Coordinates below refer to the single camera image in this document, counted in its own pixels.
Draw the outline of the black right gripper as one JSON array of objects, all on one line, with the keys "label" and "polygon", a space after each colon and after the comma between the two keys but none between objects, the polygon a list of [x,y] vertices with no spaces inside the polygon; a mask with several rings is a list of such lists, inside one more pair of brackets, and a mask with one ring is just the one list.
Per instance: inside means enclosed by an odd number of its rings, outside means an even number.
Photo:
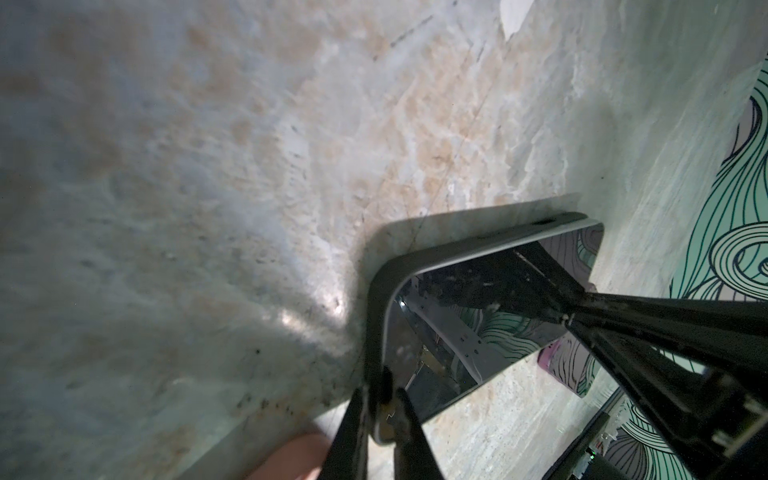
[{"label": "black right gripper", "polygon": [[765,302],[586,293],[567,329],[694,477],[767,477]]}]

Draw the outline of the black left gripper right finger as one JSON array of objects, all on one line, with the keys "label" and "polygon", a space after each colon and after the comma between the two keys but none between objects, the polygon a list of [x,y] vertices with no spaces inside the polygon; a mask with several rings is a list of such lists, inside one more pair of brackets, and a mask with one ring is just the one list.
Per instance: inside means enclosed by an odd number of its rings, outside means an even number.
[{"label": "black left gripper right finger", "polygon": [[394,393],[394,478],[396,480],[443,480],[437,461],[405,389]]}]

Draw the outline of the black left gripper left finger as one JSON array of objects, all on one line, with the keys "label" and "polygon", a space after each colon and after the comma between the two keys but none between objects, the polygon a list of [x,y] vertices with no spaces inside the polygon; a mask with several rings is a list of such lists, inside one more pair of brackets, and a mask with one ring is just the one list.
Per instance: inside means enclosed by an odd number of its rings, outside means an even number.
[{"label": "black left gripper left finger", "polygon": [[364,480],[367,478],[369,407],[368,389],[358,387],[322,465],[318,480]]}]

